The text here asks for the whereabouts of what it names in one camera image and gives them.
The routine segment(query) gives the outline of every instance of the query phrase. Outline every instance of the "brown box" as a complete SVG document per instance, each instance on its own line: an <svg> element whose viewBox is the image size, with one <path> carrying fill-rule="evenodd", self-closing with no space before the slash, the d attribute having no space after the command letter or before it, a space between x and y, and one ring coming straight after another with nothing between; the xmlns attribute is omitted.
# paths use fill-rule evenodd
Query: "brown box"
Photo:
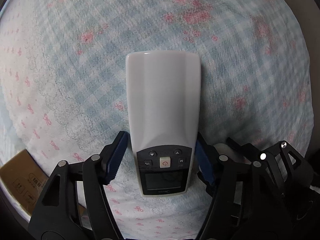
<svg viewBox="0 0 320 240"><path fill-rule="evenodd" d="M9 193L31 216L36 201L48 180L29 152L25 149L0 168L0 178ZM85 208L79 205L80 214Z"/></svg>

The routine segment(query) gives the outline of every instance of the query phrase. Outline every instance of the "white square button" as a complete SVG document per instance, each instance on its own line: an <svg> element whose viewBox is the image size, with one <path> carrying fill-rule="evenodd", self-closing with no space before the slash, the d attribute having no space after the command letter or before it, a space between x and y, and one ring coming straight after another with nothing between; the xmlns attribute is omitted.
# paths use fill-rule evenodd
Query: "white square button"
<svg viewBox="0 0 320 240"><path fill-rule="evenodd" d="M169 168L170 161L170 157L160 157L160 168Z"/></svg>

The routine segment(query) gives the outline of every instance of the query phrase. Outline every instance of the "checkered fabric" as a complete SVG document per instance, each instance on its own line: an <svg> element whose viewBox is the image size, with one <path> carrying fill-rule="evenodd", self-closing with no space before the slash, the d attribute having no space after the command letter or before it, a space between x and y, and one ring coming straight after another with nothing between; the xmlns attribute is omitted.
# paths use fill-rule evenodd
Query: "checkered fabric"
<svg viewBox="0 0 320 240"><path fill-rule="evenodd" d="M125 56L157 49L200 55L208 143L307 150L309 56L284 0L9 0L0 15L2 163L26 147L50 174L100 153L129 131ZM142 198L129 148L106 186L124 236L195 237L211 201L196 171L186 194Z"/></svg>

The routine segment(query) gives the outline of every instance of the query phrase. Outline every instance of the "white plastic casing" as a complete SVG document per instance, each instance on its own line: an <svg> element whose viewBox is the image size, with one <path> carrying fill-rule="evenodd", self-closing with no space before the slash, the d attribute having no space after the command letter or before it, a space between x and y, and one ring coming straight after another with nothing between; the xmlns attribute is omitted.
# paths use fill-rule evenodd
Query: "white plastic casing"
<svg viewBox="0 0 320 240"><path fill-rule="evenodd" d="M129 127L138 181L137 152L159 145L192 148L190 173L196 145L201 66L197 54L174 51L144 51L126 57ZM161 195L144 195L157 197Z"/></svg>

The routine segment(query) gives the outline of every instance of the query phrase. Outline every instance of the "blue gripper pad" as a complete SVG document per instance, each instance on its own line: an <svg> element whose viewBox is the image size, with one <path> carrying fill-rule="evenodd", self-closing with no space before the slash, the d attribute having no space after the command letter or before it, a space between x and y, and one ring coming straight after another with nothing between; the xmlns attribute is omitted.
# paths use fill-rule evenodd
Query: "blue gripper pad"
<svg viewBox="0 0 320 240"><path fill-rule="evenodd" d="M104 153L102 159L102 169L106 172L105 185L108 185L110 181L115 179L127 146L128 133L124 131L118 133L112 144L105 146L105 148L107 147L107 152Z"/></svg>
<svg viewBox="0 0 320 240"><path fill-rule="evenodd" d="M214 176L213 176L213 169L210 163L210 160L207 154L204 151L203 146L201 145L200 141L197 140L196 142L196 149L195 149L195 156L197 158L200 171L202 173L203 178L210 183L210 185L214 184Z"/></svg>

